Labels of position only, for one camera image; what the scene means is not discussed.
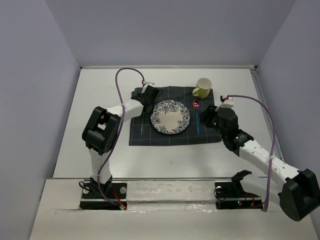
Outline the iridescent fork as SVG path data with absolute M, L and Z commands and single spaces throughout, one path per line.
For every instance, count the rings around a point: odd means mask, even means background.
M 140 127 L 140 134 L 141 135 L 144 134 L 144 121 L 145 121 L 145 114 L 142 115 L 142 119 L 141 119 L 141 127 Z

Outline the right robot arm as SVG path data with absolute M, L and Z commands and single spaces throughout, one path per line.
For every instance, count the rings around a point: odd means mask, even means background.
M 299 222 L 320 206 L 320 187 L 310 169 L 300 170 L 285 164 L 272 151 L 265 150 L 250 134 L 241 130 L 238 116 L 231 108 L 209 105 L 199 115 L 200 123 L 215 129 L 231 152 L 248 161 L 267 175 L 263 210 L 267 211 L 271 199 L 271 183 L 280 188 L 277 193 L 282 211 Z

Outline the pale yellow mug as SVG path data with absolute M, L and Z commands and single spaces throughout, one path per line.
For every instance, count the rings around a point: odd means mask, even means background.
M 200 78 L 196 82 L 196 87 L 192 91 L 192 95 L 201 100 L 205 99 L 212 89 L 212 82 L 208 78 Z

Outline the iridescent spoon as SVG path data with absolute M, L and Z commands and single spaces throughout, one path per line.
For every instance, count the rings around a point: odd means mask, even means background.
M 200 122 L 199 122 L 199 113 L 198 113 L 198 109 L 200 107 L 200 102 L 198 99 L 194 99 L 192 102 L 192 106 L 195 109 L 195 115 L 196 115 L 196 130 L 197 130 L 197 134 L 200 134 Z

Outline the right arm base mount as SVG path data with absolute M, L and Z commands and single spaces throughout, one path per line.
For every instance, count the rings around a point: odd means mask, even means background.
M 216 199 L 217 210 L 237 210 L 237 209 L 263 209 L 264 202 L 261 197 L 244 191 L 241 181 L 252 172 L 242 170 L 237 172 L 230 181 L 215 182 L 213 195 Z

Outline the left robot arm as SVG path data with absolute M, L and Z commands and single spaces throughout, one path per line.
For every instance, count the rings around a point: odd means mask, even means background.
M 104 198 L 112 188 L 109 158 L 115 149 L 124 122 L 153 112 L 160 90 L 148 83 L 141 93 L 120 105 L 97 106 L 83 130 L 82 140 L 91 157 L 91 176 L 87 189 Z

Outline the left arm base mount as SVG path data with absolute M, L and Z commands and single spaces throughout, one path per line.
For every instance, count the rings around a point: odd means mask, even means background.
M 81 210 L 106 210 L 125 211 L 127 210 L 127 188 L 126 182 L 113 182 L 111 189 L 101 195 L 98 188 L 94 188 L 88 180 L 78 183 L 81 188 L 79 208 Z

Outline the blue floral plate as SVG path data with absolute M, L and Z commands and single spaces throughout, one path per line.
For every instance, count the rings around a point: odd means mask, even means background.
M 164 100 L 157 103 L 150 115 L 153 127 L 166 135 L 181 133 L 188 127 L 190 119 L 188 108 L 176 100 Z

